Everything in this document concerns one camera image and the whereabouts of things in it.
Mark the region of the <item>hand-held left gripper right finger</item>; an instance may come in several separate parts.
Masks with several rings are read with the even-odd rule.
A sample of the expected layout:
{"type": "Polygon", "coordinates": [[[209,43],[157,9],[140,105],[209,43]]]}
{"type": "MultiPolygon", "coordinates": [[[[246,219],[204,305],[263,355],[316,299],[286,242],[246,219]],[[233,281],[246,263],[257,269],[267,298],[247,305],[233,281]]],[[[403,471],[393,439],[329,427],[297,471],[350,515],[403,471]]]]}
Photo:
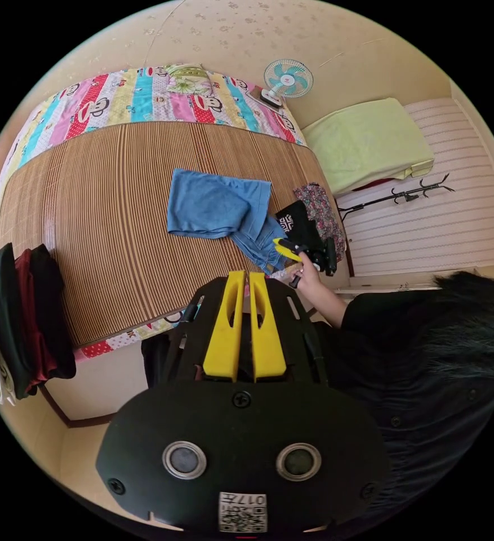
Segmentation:
{"type": "Polygon", "coordinates": [[[251,311],[251,350],[255,382],[284,376],[287,365],[263,273],[248,275],[251,311]]]}

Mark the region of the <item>person's right hand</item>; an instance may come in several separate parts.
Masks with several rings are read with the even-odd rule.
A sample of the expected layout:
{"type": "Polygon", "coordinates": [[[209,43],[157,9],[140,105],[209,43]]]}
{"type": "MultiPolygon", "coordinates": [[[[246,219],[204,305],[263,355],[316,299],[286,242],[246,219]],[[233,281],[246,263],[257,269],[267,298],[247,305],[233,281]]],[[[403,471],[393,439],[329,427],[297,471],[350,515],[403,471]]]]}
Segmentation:
{"type": "Polygon", "coordinates": [[[326,291],[317,268],[308,258],[301,259],[301,268],[294,272],[290,285],[310,301],[326,291]]]}

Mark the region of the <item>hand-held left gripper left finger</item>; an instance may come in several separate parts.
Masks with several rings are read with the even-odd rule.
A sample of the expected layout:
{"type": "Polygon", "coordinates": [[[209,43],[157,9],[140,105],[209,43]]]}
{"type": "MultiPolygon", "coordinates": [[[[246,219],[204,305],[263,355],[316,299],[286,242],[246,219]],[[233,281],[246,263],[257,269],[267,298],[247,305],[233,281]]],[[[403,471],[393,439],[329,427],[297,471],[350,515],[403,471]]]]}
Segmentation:
{"type": "Polygon", "coordinates": [[[237,381],[246,282],[244,270],[229,273],[203,361],[210,378],[237,381]]]}

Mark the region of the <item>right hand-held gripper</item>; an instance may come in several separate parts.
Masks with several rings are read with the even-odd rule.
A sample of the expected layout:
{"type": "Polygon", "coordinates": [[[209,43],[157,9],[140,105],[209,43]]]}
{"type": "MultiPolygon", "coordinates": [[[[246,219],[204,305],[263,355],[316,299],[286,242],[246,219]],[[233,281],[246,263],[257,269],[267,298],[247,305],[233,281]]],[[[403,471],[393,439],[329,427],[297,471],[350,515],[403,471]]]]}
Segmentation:
{"type": "Polygon", "coordinates": [[[273,243],[277,247],[277,253],[287,260],[301,263],[300,251],[304,252],[319,272],[327,269],[326,252],[318,245],[304,244],[301,242],[289,241],[285,238],[274,238],[273,243]]]}

